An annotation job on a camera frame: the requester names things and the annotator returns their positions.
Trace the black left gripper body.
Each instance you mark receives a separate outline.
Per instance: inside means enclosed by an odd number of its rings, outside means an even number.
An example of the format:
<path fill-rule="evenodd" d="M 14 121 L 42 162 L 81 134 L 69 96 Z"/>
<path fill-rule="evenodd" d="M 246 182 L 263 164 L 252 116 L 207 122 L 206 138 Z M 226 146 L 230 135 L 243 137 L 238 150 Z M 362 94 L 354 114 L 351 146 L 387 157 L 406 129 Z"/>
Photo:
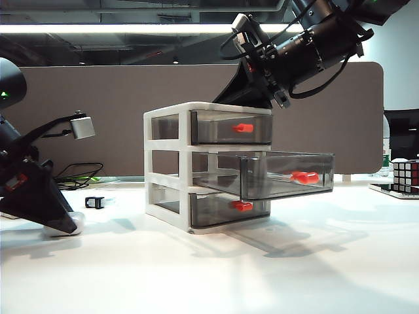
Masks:
<path fill-rule="evenodd" d="M 1 197 L 39 198 L 42 172 L 36 165 L 39 151 L 32 145 L 38 137 L 1 137 Z"/>

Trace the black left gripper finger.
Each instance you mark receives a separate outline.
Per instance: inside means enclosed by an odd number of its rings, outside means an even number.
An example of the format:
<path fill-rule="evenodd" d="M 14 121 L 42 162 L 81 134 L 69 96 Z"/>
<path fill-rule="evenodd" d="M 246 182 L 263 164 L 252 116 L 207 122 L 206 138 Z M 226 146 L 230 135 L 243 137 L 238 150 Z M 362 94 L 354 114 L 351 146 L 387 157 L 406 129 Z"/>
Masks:
<path fill-rule="evenodd" d="M 1 212 L 12 216 L 24 218 L 32 222 L 48 226 L 55 230 L 70 234 L 77 229 L 77 225 L 69 216 L 69 213 L 52 202 L 49 190 L 49 178 L 41 164 L 36 163 L 39 170 L 39 181 L 37 186 L 42 188 L 39 198 L 1 197 Z"/>
<path fill-rule="evenodd" d="M 73 209 L 71 208 L 70 204 L 65 199 L 64 195 L 60 191 L 56 181 L 54 180 L 52 176 L 52 170 L 54 167 L 54 163 L 52 160 L 46 160 L 44 161 L 41 166 L 46 171 L 47 177 L 49 178 L 49 190 L 51 193 L 51 199 L 52 202 L 56 205 L 59 205 L 60 208 L 65 210 L 68 213 L 72 213 Z"/>

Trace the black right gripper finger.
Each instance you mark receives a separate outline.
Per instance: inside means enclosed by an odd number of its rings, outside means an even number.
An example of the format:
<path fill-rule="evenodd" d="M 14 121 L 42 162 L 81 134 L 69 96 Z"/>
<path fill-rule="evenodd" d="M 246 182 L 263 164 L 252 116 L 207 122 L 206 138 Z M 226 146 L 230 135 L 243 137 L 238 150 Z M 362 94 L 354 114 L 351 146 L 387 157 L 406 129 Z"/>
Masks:
<path fill-rule="evenodd" d="M 242 107 L 254 108 L 272 108 L 270 100 L 252 83 L 247 77 L 245 90 L 242 92 L 242 104 L 225 104 L 237 105 Z"/>
<path fill-rule="evenodd" d="M 220 104 L 242 104 L 242 92 L 247 84 L 246 70 L 243 62 L 238 64 L 237 71 L 221 93 L 212 101 Z"/>

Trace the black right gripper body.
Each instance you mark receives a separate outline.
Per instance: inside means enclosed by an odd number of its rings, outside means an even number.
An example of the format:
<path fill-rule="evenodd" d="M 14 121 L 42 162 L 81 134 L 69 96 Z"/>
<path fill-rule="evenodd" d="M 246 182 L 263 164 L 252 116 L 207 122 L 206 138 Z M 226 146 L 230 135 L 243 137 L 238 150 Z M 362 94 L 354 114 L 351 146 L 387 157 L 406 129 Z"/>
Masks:
<path fill-rule="evenodd" d="M 279 57 L 276 45 L 268 43 L 256 48 L 253 43 L 245 43 L 244 52 L 247 54 L 244 57 L 244 67 L 248 79 L 270 100 L 272 106 L 288 108 L 290 101 L 285 94 L 285 88 L 274 75 L 274 62 Z"/>

